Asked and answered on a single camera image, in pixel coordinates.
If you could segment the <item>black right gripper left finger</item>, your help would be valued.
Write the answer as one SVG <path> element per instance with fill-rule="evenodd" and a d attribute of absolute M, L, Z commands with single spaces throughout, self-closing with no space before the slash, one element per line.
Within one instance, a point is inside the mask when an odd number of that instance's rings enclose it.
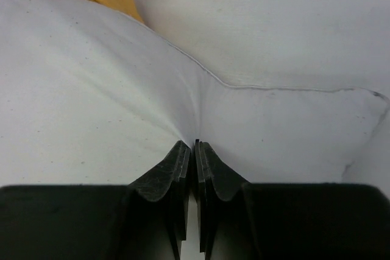
<path fill-rule="evenodd" d="M 2 259 L 179 259 L 191 150 L 177 142 L 128 185 L 1 188 Z"/>

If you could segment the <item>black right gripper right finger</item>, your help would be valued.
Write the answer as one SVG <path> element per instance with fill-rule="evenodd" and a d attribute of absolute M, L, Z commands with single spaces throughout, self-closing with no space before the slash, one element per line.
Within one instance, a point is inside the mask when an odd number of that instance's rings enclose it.
<path fill-rule="evenodd" d="M 389 199 L 376 187 L 251 183 L 194 146 L 206 259 L 388 259 Z"/>

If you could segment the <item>white pillow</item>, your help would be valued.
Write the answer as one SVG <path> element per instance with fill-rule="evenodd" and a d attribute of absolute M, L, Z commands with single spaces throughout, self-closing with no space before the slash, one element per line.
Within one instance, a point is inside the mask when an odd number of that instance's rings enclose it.
<path fill-rule="evenodd" d="M 254 182 L 389 190 L 389 99 L 222 83 L 86 0 L 1 0 L 1 184 L 126 184 L 177 141 Z"/>

